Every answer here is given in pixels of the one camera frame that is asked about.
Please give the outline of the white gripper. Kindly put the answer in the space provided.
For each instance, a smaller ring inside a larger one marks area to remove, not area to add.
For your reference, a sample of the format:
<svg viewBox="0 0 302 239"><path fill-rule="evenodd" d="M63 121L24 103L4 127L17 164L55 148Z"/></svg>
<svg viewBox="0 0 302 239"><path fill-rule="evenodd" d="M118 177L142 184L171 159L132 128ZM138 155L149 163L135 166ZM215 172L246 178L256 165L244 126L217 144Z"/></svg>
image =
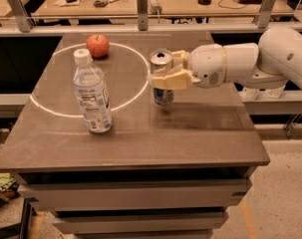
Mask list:
<svg viewBox="0 0 302 239"><path fill-rule="evenodd" d="M225 50L217 44L199 46L190 53L185 50L174 51L172 64L175 67L182 66L183 69L165 76L148 75L148 82L153 88L184 90L192 85L216 88L225 80Z"/></svg>

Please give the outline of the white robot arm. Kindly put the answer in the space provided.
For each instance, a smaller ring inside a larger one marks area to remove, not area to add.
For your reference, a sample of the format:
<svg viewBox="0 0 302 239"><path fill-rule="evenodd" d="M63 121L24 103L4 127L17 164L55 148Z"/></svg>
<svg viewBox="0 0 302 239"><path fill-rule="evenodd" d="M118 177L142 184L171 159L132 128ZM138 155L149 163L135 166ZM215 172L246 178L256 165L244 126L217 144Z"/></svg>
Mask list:
<svg viewBox="0 0 302 239"><path fill-rule="evenodd" d="M192 85L216 88L237 83L250 89L278 89L293 82L302 90L302 35L292 28L272 27L258 43L202 45L170 54L172 67L149 73L150 85L183 90Z"/></svg>

